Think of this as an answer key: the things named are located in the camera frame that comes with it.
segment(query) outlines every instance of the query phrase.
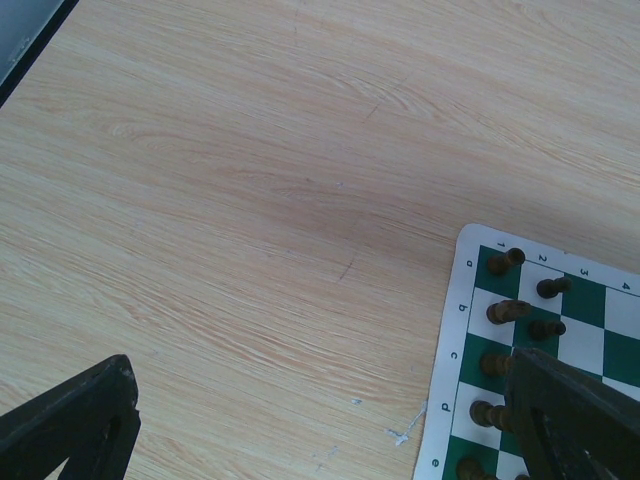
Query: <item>white square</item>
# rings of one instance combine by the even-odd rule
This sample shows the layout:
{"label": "white square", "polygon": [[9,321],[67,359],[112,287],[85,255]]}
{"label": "white square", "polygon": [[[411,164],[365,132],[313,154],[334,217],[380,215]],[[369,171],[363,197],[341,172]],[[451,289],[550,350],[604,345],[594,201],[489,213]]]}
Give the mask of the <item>white square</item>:
{"label": "white square", "polygon": [[568,317],[561,317],[567,332],[559,337],[558,360],[587,372],[602,375],[604,329]]}
{"label": "white square", "polygon": [[624,393],[627,397],[631,397],[634,400],[640,402],[640,388],[607,377],[602,377],[602,383],[604,383],[605,385],[609,385],[610,387],[618,390],[620,393]]}
{"label": "white square", "polygon": [[524,262],[520,268],[520,291],[518,292],[518,300],[524,300],[534,307],[542,308],[548,312],[559,315],[560,312],[562,312],[562,294],[559,293],[554,298],[542,298],[538,295],[536,287],[541,280],[554,280],[563,277],[564,274],[531,262]]}
{"label": "white square", "polygon": [[607,288],[604,312],[604,328],[640,339],[640,298]]}
{"label": "white square", "polygon": [[500,451],[498,453],[498,468],[496,468],[496,477],[511,480],[518,475],[528,475],[527,466],[522,457],[517,457],[507,452]]}
{"label": "white square", "polygon": [[502,432],[493,427],[481,427],[471,420],[469,409],[476,400],[484,400],[491,405],[504,405],[504,397],[463,382],[458,384],[453,428],[451,434],[486,447],[500,449]]}
{"label": "white square", "polygon": [[493,303],[509,300],[507,297],[487,292],[480,288],[473,291],[473,303],[469,315],[470,333],[479,337],[488,338],[494,342],[504,343],[511,346],[513,344],[513,332],[515,323],[509,322],[504,325],[494,325],[487,318],[487,308]]}

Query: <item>green and white chessboard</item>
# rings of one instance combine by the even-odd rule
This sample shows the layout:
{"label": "green and white chessboard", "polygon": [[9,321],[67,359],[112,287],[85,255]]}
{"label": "green and white chessboard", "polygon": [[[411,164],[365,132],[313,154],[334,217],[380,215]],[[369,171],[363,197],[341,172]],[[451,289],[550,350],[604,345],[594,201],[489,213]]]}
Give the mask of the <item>green and white chessboard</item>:
{"label": "green and white chessboard", "polygon": [[[513,247],[525,252],[525,263],[504,276],[490,274],[489,257]],[[537,294],[540,280],[561,276],[573,281],[569,292],[548,300]],[[532,314],[492,324],[487,307],[505,299],[529,302]],[[639,275],[482,225],[467,225],[456,244],[414,480],[457,480],[456,464],[465,456],[475,457],[500,480],[527,473],[512,434],[478,426],[469,416],[475,400],[504,405],[504,378],[480,371],[484,353],[536,347],[640,401],[638,312]],[[534,342],[527,327],[535,319],[562,320],[567,331]]]}

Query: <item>pawn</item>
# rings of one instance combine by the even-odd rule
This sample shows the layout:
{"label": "pawn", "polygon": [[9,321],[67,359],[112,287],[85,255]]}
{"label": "pawn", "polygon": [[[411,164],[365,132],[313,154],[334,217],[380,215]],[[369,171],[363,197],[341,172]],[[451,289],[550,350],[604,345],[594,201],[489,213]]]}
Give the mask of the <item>pawn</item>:
{"label": "pawn", "polygon": [[531,313],[531,305],[522,300],[503,300],[487,308],[487,318],[495,325],[514,322]]}
{"label": "pawn", "polygon": [[542,342],[554,336],[564,335],[567,326],[560,320],[552,320],[545,322],[543,320],[534,320],[529,324],[529,336],[531,340]]}
{"label": "pawn", "polygon": [[512,363],[511,355],[485,353],[480,358],[480,370],[489,377],[504,377],[509,373]]}
{"label": "pawn", "polygon": [[568,292],[569,290],[571,290],[571,279],[569,277],[541,280],[536,287],[538,295],[542,298],[554,298],[559,293]]}
{"label": "pawn", "polygon": [[503,432],[513,432],[511,428],[511,412],[505,406],[496,405],[494,407],[489,402],[476,400],[471,404],[469,415],[471,420],[481,427],[496,427]]}
{"label": "pawn", "polygon": [[465,457],[456,465],[458,480],[498,480],[498,477],[486,473],[480,462],[472,457]]}
{"label": "pawn", "polygon": [[494,255],[489,258],[487,268],[494,275],[504,275],[511,267],[522,265],[526,257],[519,248],[511,248],[506,253]]}

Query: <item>wooden table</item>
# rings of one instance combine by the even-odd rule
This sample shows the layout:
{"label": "wooden table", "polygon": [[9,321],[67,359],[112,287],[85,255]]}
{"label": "wooden table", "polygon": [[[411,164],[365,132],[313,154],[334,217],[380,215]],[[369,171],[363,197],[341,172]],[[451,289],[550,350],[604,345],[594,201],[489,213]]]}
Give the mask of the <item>wooden table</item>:
{"label": "wooden table", "polygon": [[411,478],[463,225],[640,270],[639,24],[81,0],[0,111],[2,411],[123,352],[128,478]]}

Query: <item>wood grain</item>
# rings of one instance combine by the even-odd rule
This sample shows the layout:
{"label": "wood grain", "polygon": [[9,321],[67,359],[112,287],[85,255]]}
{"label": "wood grain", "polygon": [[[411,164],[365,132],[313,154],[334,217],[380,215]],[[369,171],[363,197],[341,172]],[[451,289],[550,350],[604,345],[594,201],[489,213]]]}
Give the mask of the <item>wood grain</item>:
{"label": "wood grain", "polygon": [[0,111],[2,411],[124,352],[128,478],[411,478],[463,225],[640,270],[639,24],[81,0]]}

